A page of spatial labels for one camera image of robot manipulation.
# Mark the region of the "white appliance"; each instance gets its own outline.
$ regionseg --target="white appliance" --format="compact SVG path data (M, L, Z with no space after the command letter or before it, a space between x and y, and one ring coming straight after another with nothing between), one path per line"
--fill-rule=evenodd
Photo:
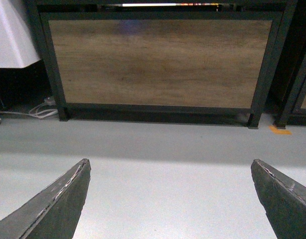
M0 0L0 68L24 68L39 60L23 0Z

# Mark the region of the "gray floor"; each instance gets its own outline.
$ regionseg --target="gray floor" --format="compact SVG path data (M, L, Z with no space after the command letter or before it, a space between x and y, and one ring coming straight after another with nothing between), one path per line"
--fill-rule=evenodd
M0 220L82 158L91 182L75 239L275 239L255 158L306 186L306 127L8 119L0 125Z

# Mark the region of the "electrical cord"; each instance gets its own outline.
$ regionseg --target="electrical cord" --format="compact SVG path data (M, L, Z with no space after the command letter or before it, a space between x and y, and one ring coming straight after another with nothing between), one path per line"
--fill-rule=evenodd
M37 105L36 107L32 108L31 110L29 110L29 112L27 114L26 113L21 113L21 112L11 112L11 111L0 111L0 114L30 116L30 117L34 117L34 118L42 120L44 118L56 115L58 113L57 109L48 109L48 110L43 110L43 111L39 112L39 110L42 107L49 106L49 105L50 104L45 101L44 103L41 103L41 104Z

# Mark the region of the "orange tape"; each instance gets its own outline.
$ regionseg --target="orange tape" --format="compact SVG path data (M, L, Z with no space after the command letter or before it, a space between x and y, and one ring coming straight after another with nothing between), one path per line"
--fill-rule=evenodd
M292 134L292 132L290 132L289 130L286 129L277 129L275 126L271 125L269 126L269 128L271 129L271 131L275 134Z

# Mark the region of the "black metal frame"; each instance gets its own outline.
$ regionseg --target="black metal frame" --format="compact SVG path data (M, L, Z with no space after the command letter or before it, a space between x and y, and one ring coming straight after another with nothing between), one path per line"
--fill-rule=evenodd
M127 1L127 3L145 1ZM267 1L193 1L193 2L220 2L220 3L259 3ZM37 0L39 5L44 4L73 4L72 0ZM125 1L103 1L103 0L82 0L79 4L114 4L126 3ZM174 112L174 113L198 113L198 114L237 114L250 113L248 121L249 128L258 128L259 119L263 112L268 91L278 64L278 60L286 39L286 35L295 12L297 0L289 0L284 12L205 12L205 11L132 11L132 12L38 12L37 4L27 3L38 45L42 52L47 73L50 78L52 90L55 95L60 120L68 120L69 109L113 109L113 110L138 110L149 112ZM228 109L228 108L207 108L207 107L178 107L178 106L134 106L134 105L103 105L103 104L70 104L65 102L64 92L61 84L60 74L57 66L56 55L53 48L49 20L104 20L104 19L240 19L240 20L271 20L272 27L269 33L265 55L262 61L254 97L250 109Z
M285 100L274 122L277 128L286 128L287 124L306 125L306 109L301 108L305 96L306 53L294 82L287 88Z

